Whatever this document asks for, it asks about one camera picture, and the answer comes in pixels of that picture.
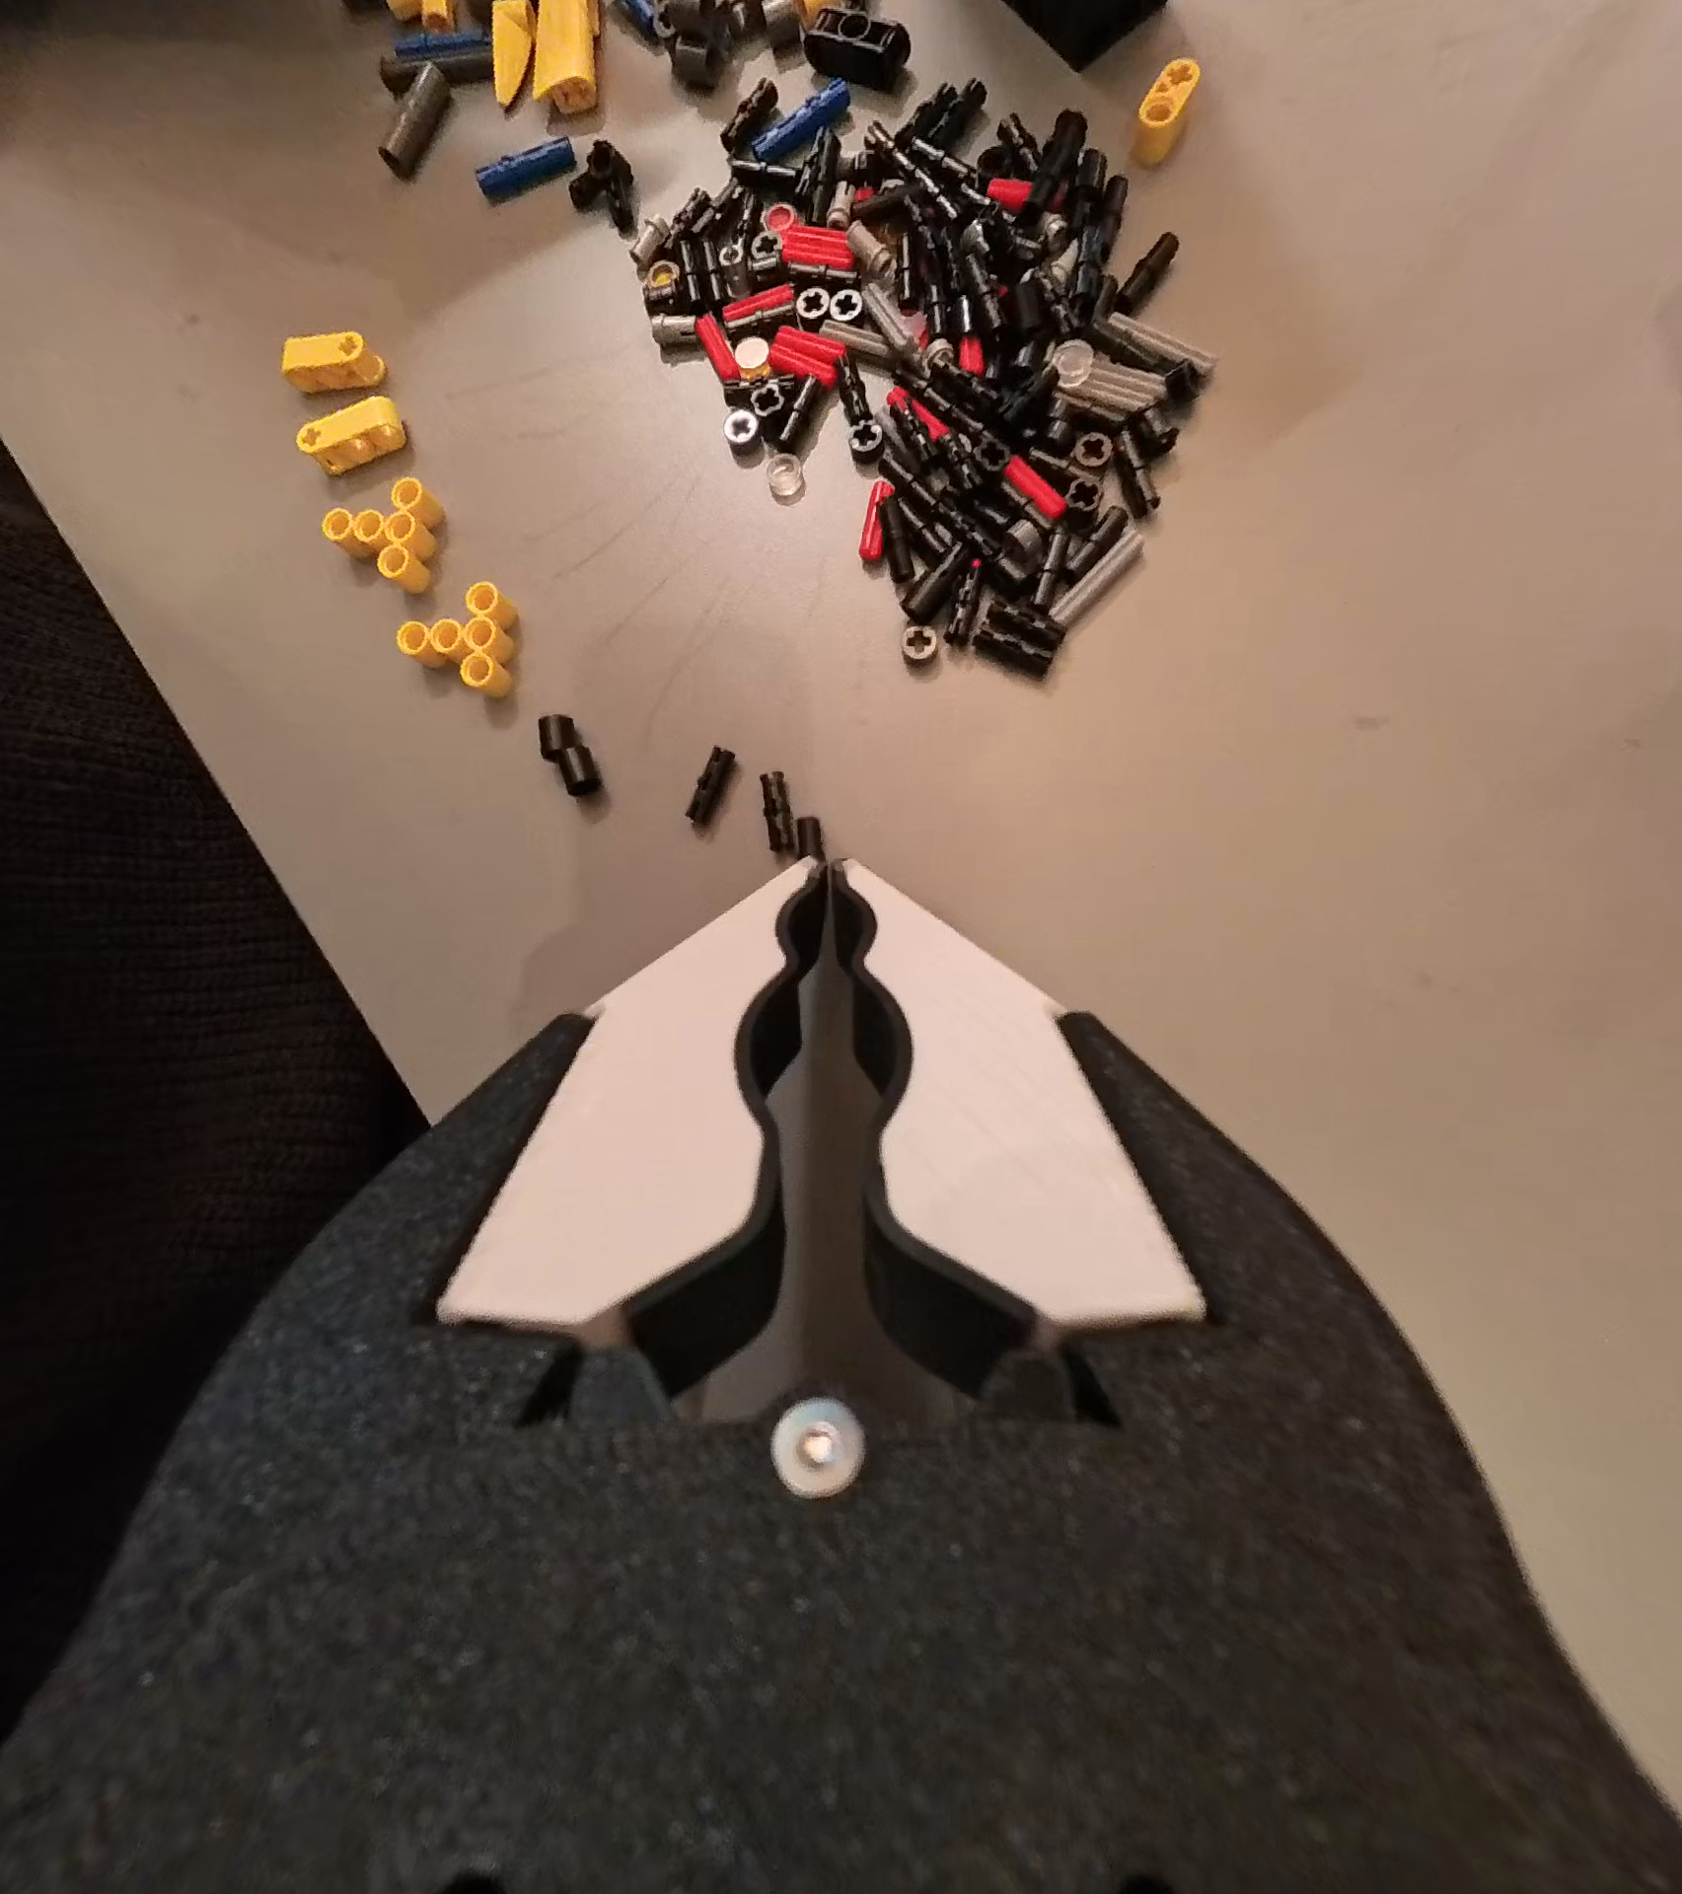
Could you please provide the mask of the pile of black red pins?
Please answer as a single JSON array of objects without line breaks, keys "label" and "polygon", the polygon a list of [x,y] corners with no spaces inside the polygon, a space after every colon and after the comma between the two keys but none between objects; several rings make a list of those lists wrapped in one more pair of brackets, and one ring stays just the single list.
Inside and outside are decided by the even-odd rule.
[{"label": "pile of black red pins", "polygon": [[667,366],[708,368],[734,461],[828,431],[866,481],[858,563],[900,605],[900,654],[1048,682],[1075,629],[1129,579],[1164,467],[1215,360],[1146,303],[1180,238],[1119,256],[1129,171],[1059,106],[988,114],[979,78],[834,131],[826,216],[755,194],[684,232],[692,196],[631,224],[631,265]]}]

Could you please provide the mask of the pile of yellow black bricks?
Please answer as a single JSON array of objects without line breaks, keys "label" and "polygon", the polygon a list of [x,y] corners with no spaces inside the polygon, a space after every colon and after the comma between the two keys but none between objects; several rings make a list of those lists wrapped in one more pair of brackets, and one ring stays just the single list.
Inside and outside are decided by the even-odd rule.
[{"label": "pile of yellow black bricks", "polygon": [[710,230],[732,202],[755,194],[813,202],[821,220],[832,196],[834,131],[856,88],[896,94],[911,58],[907,25],[866,3],[384,3],[402,25],[378,56],[378,82],[394,118],[378,159],[408,181],[442,127],[455,90],[487,84],[499,110],[522,94],[562,121],[599,106],[597,48],[605,13],[655,48],[676,86],[710,94],[751,41],[777,60],[801,58],[823,78],[785,108],[763,74],[716,131],[728,185],[692,196],[684,232]]}]

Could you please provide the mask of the black perforated block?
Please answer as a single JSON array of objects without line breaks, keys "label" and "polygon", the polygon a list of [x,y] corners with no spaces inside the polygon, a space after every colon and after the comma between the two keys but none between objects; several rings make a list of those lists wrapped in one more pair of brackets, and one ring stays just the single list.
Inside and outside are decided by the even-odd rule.
[{"label": "black perforated block", "polygon": [[1146,1],[1004,1],[1071,70],[1081,72],[1166,7]]}]

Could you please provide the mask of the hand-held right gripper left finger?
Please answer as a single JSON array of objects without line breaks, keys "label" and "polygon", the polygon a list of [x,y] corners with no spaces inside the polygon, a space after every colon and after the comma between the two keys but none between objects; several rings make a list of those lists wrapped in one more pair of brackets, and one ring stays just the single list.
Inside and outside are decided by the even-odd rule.
[{"label": "hand-held right gripper left finger", "polygon": [[781,1284],[779,1132],[826,865],[801,859],[580,1017],[574,1049],[434,1303],[449,1325],[637,1351],[700,1384]]}]

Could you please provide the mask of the person's dark sweater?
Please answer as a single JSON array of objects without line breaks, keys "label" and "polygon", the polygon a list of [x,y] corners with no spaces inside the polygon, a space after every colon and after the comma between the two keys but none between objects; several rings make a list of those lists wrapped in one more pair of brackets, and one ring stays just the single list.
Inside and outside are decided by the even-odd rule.
[{"label": "person's dark sweater", "polygon": [[0,1668],[64,1637],[216,1357],[422,1126],[0,443]]}]

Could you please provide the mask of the yellow thin liftarm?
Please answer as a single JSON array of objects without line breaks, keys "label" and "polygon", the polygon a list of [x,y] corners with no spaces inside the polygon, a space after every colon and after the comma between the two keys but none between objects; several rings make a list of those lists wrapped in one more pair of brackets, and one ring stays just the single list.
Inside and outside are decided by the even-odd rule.
[{"label": "yellow thin liftarm", "polygon": [[384,378],[382,356],[355,329],[290,335],[282,342],[280,372],[303,394],[372,390]]},{"label": "yellow thin liftarm", "polygon": [[303,421],[293,439],[307,461],[339,477],[400,453],[408,433],[392,398],[374,392]]}]

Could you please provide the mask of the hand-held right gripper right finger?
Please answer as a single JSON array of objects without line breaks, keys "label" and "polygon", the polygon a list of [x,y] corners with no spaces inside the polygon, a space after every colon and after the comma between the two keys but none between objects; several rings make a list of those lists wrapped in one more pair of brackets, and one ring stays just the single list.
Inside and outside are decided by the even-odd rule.
[{"label": "hand-held right gripper right finger", "polygon": [[830,869],[852,1053],[876,1092],[864,1270],[890,1341],[961,1394],[1208,1297],[1065,1025],[1073,1013],[872,867]]}]

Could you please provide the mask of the yellow two-hole connector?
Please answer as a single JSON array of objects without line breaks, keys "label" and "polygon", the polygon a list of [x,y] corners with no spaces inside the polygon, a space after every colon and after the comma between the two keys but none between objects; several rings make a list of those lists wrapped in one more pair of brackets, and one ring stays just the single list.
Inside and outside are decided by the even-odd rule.
[{"label": "yellow two-hole connector", "polygon": [[1152,169],[1174,151],[1200,80],[1202,66],[1192,56],[1168,58],[1158,68],[1136,104],[1132,137],[1132,161],[1136,165]]}]

